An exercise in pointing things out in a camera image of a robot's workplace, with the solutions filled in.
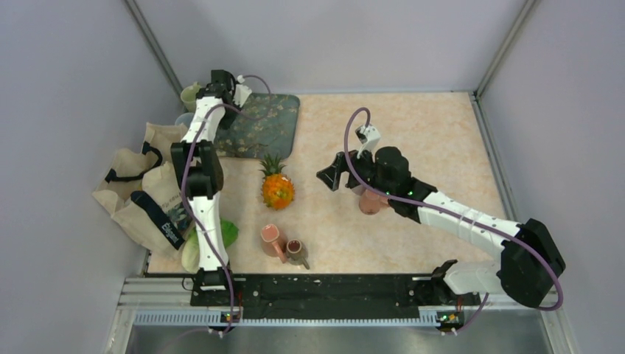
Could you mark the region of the small brown mug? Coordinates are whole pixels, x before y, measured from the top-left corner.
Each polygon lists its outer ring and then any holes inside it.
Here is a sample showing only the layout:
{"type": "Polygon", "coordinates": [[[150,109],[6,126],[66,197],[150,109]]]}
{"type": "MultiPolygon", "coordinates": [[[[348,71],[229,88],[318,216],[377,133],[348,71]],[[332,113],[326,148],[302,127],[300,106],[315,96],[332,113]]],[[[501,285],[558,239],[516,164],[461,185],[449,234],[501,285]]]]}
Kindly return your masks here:
{"type": "Polygon", "coordinates": [[[290,240],[286,245],[286,255],[290,264],[303,266],[306,270],[310,270],[308,250],[302,241],[297,239],[290,240]]]}

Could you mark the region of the green toy lettuce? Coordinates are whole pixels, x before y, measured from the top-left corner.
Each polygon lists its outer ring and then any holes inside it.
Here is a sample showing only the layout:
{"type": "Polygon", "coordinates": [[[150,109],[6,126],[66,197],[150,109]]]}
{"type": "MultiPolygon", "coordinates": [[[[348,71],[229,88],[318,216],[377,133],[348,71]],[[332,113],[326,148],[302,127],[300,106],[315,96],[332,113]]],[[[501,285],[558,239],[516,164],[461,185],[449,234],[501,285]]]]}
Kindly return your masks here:
{"type": "MultiPolygon", "coordinates": [[[[220,220],[223,245],[227,249],[238,238],[239,228],[231,221],[220,220]]],[[[193,226],[189,230],[188,238],[183,245],[181,254],[181,265],[189,273],[196,273],[199,270],[200,247],[198,234],[193,226]]]]}

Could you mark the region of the beige canvas tote bag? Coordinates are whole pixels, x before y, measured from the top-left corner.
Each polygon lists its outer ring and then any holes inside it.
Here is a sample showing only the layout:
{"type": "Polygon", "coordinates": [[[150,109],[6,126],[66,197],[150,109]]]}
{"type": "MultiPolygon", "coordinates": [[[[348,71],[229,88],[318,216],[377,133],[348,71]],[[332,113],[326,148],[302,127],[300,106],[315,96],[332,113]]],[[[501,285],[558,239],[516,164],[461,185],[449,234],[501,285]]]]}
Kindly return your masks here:
{"type": "Polygon", "coordinates": [[[146,124],[141,151],[118,149],[92,196],[151,253],[177,258],[194,222],[185,210],[170,152],[188,128],[146,124]]]}

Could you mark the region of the clear light blue cup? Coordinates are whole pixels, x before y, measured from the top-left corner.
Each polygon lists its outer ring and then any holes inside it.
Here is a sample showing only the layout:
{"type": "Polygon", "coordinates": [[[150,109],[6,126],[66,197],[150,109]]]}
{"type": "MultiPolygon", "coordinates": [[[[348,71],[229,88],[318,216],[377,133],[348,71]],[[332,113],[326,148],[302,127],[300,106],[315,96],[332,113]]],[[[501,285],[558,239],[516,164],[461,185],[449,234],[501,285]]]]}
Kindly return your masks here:
{"type": "Polygon", "coordinates": [[[189,128],[193,119],[194,119],[194,113],[192,112],[186,112],[181,114],[176,120],[175,120],[175,125],[184,125],[185,127],[189,128]]]}

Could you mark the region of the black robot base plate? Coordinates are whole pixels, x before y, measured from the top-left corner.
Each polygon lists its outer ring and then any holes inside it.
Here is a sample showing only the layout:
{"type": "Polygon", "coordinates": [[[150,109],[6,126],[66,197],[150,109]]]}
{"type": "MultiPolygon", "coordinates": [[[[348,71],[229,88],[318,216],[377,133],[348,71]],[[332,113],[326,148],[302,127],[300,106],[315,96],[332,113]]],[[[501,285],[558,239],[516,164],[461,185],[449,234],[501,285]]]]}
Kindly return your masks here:
{"type": "Polygon", "coordinates": [[[244,319],[416,319],[426,306],[479,305],[422,274],[236,274],[233,291],[201,291],[190,304],[242,310],[244,319]]]}

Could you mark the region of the floral dark green tray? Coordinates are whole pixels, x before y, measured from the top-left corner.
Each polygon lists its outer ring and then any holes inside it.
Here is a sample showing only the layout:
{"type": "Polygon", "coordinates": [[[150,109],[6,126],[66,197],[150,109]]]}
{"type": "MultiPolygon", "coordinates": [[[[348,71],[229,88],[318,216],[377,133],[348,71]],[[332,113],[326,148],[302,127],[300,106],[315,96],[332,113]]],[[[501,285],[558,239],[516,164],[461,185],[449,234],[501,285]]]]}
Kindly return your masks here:
{"type": "Polygon", "coordinates": [[[219,128],[214,140],[218,156],[286,159],[293,151],[300,99],[290,94],[253,93],[228,129],[219,128]]]}

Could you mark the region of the light green mug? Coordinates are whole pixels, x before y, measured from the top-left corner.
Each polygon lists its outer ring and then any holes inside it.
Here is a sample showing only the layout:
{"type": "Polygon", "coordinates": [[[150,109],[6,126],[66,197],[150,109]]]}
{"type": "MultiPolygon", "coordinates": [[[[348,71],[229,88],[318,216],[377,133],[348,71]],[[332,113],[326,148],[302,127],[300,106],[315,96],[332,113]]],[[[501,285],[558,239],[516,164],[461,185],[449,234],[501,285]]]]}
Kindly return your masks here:
{"type": "Polygon", "coordinates": [[[180,93],[180,99],[185,109],[188,112],[194,113],[197,107],[197,94],[202,88],[199,82],[194,82],[192,85],[184,88],[180,93]]]}

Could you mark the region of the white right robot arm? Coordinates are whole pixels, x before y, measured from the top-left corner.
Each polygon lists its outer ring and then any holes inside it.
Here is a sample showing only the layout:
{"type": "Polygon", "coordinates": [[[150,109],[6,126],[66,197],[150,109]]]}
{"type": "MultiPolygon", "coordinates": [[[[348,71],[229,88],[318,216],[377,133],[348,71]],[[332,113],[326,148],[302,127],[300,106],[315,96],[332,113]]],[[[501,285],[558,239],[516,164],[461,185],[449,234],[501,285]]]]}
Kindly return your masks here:
{"type": "Polygon", "coordinates": [[[349,189],[365,187],[386,198],[398,215],[449,232],[490,255],[485,262],[452,261],[432,284],[438,302],[451,304],[462,294],[491,293],[543,311],[562,306],[559,277],[566,264],[544,223],[533,218],[508,221],[463,205],[414,177],[396,147],[376,153],[339,152],[316,176],[336,191],[343,173],[349,175],[349,189]]]}

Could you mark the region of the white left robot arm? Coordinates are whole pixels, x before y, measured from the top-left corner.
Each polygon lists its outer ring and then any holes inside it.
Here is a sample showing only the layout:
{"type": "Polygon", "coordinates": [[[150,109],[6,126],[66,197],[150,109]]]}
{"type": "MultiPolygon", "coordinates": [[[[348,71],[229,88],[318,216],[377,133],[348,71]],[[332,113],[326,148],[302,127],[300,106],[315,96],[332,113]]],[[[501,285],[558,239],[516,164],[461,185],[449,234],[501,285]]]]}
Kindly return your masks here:
{"type": "Polygon", "coordinates": [[[220,227],[224,175],[214,139],[222,119],[230,118],[227,110],[234,102],[235,86],[230,72],[211,71],[211,81],[196,95],[196,109],[188,131],[170,148],[181,200],[195,222],[197,233],[199,269],[195,287],[198,291],[208,291],[219,305],[232,302],[237,290],[227,269],[228,255],[220,227]]]}

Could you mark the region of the orange toy pineapple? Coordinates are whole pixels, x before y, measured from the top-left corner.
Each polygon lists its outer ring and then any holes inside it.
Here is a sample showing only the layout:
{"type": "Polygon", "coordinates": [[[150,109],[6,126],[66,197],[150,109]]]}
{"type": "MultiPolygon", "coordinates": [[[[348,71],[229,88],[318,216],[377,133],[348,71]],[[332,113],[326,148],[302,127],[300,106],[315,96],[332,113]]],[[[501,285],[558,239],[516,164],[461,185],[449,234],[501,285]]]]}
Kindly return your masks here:
{"type": "Polygon", "coordinates": [[[274,210],[282,210],[291,205],[295,197],[292,180],[283,173],[285,165],[279,155],[265,154],[260,162],[263,173],[261,196],[264,205],[274,210]]]}

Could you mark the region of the salmon pink mug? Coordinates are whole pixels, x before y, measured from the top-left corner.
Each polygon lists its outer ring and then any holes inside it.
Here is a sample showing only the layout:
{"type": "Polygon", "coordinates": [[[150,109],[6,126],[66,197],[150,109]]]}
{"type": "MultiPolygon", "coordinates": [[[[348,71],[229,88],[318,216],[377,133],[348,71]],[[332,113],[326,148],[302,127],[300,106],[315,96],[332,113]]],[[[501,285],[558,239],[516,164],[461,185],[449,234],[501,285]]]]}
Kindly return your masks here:
{"type": "Polygon", "coordinates": [[[365,215],[375,215],[388,207],[388,199],[371,190],[364,190],[360,196],[359,208],[365,215]]]}

